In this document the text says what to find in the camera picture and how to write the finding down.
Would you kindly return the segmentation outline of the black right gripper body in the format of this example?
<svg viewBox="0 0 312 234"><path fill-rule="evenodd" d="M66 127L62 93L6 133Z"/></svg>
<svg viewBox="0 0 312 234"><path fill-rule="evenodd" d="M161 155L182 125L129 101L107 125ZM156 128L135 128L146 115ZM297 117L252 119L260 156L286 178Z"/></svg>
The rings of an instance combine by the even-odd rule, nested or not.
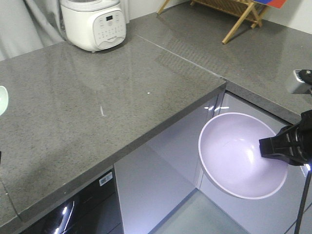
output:
<svg viewBox="0 0 312 234"><path fill-rule="evenodd" d="M302 166L304 164L312 163L312 111L305 111L301 113L301 120L296 123L297 138L299 142L297 150L299 158L295 166Z"/></svg>

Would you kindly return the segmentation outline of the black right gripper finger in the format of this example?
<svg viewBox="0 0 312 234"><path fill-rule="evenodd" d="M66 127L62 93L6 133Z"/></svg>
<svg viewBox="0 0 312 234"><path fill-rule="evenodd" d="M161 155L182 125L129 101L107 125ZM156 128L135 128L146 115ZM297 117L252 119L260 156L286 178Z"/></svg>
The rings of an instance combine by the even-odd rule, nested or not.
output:
<svg viewBox="0 0 312 234"><path fill-rule="evenodd" d="M296 149L299 142L297 138L297 127L283 127L277 135L259 140L260 153L263 158L277 159L295 166L299 158Z"/></svg>

